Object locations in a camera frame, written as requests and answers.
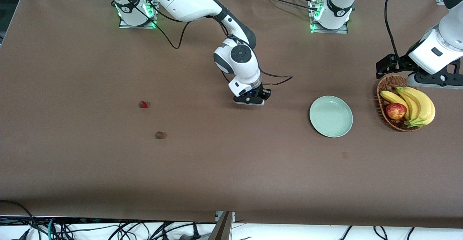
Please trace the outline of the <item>pale green round plate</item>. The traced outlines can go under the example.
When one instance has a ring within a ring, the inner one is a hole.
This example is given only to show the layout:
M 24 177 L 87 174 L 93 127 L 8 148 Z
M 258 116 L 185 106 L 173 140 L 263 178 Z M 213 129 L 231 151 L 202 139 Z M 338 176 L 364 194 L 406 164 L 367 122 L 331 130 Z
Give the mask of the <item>pale green round plate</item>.
M 329 138 L 344 136 L 353 126 L 350 106 L 335 96 L 322 96 L 314 100 L 308 116 L 314 129 Z

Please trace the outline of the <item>brown wicker basket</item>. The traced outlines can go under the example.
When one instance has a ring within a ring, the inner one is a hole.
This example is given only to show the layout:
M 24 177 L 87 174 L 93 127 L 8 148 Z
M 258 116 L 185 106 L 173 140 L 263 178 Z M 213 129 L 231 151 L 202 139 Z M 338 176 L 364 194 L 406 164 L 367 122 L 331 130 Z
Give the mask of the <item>brown wicker basket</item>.
M 384 99 L 380 93 L 384 90 L 394 93 L 397 96 L 400 94 L 397 92 L 397 87 L 409 87 L 407 84 L 407 79 L 400 75 L 390 75 L 383 77 L 377 83 L 377 87 L 375 88 L 374 95 L 375 95 L 375 106 L 379 117 L 382 121 L 391 129 L 401 132 L 412 132 L 421 129 L 421 127 L 410 127 L 408 128 L 408 124 L 406 123 L 406 119 L 402 118 L 399 120 L 390 119 L 387 116 L 386 108 L 390 102 Z

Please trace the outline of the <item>red apple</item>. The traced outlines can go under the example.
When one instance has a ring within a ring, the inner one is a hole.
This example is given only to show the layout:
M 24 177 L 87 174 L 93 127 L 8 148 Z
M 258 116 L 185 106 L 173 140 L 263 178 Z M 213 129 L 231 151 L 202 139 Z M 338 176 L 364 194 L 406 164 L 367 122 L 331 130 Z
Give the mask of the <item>red apple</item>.
M 392 120 L 403 119 L 407 114 L 407 107 L 400 103 L 390 103 L 386 106 L 385 113 Z

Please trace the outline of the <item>yellow banana bunch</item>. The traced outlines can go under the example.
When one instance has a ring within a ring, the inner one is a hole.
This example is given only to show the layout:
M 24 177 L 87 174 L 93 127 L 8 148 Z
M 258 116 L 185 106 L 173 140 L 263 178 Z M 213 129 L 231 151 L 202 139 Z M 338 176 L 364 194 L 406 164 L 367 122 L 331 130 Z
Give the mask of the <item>yellow banana bunch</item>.
M 390 103 L 400 103 L 407 107 L 405 119 L 410 127 L 423 127 L 430 124 L 436 114 L 434 103 L 423 92 L 411 87 L 397 87 L 400 96 L 384 90 L 380 95 Z

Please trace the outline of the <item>brown table cover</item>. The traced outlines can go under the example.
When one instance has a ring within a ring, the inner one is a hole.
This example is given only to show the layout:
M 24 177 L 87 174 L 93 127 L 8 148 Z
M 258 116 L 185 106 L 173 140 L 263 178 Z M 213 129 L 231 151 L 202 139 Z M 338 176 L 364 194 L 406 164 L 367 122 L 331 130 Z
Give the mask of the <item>brown table cover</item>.
M 120 29 L 111 0 L 20 0 L 0 47 L 0 199 L 37 216 L 463 227 L 463 90 L 424 89 L 437 112 L 418 131 L 382 121 L 384 0 L 356 0 L 348 34 L 311 33 L 277 1 L 218 1 L 256 34 L 261 68 L 293 76 L 263 106 L 233 102 L 213 19 L 174 49 Z M 322 96 L 350 106 L 346 135 L 311 125 Z

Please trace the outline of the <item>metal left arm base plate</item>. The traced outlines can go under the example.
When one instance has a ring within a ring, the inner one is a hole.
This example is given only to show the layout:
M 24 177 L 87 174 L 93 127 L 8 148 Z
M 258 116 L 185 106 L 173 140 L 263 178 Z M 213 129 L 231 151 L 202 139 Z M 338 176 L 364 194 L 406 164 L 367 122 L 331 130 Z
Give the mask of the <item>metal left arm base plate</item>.
M 311 33 L 347 34 L 348 28 L 347 23 L 343 24 L 343 26 L 339 29 L 327 29 L 319 24 L 319 22 L 312 22 L 310 24 L 310 31 Z

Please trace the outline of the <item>aluminium profile bracket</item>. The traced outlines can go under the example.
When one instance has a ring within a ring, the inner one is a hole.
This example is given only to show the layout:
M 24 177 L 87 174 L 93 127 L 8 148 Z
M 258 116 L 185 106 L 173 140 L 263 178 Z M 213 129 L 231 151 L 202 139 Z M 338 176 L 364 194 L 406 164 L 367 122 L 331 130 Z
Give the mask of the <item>aluminium profile bracket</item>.
M 216 211 L 216 225 L 207 240 L 230 240 L 232 225 L 235 222 L 234 211 Z

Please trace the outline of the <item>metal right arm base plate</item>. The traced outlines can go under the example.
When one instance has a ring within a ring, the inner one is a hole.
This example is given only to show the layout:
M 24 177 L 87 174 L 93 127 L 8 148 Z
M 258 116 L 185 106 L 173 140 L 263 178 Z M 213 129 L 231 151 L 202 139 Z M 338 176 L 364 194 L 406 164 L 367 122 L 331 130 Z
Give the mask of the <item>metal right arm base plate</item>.
M 155 29 L 156 26 L 152 21 L 157 21 L 157 16 L 151 16 L 149 19 L 146 16 L 133 16 L 119 14 L 119 28 L 121 29 Z

